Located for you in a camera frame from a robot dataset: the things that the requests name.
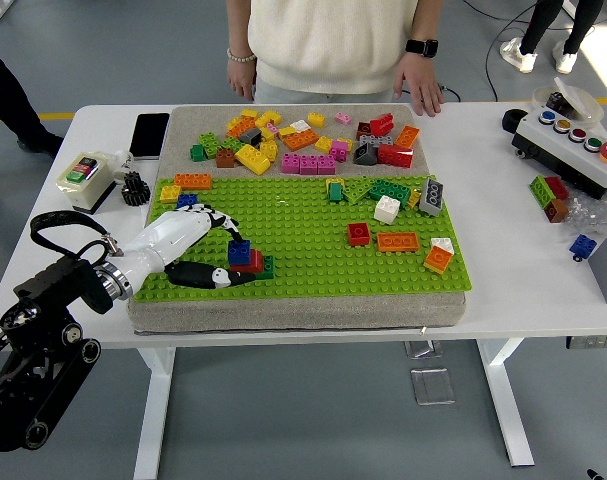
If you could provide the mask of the person's right hand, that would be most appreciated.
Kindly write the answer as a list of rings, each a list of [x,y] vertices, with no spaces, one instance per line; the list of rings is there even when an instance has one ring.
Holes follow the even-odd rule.
[[[232,91],[248,101],[254,100],[256,62],[237,62],[229,60],[227,66],[228,82]]]

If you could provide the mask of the person's left hand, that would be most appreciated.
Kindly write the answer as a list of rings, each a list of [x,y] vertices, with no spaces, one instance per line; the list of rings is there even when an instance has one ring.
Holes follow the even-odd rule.
[[[414,112],[434,117],[444,103],[433,61],[416,53],[405,53],[399,60],[393,82],[393,95],[400,99],[403,87],[409,91]]]

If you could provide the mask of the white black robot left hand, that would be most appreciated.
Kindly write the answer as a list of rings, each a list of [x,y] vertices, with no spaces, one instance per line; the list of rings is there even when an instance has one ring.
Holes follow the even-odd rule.
[[[128,299],[152,273],[164,273],[174,285],[220,289],[252,282],[253,273],[236,272],[179,258],[213,228],[221,227],[232,238],[243,240],[238,222],[205,204],[195,204],[163,213],[129,244],[120,256],[113,256],[102,269],[114,281],[114,298]]]

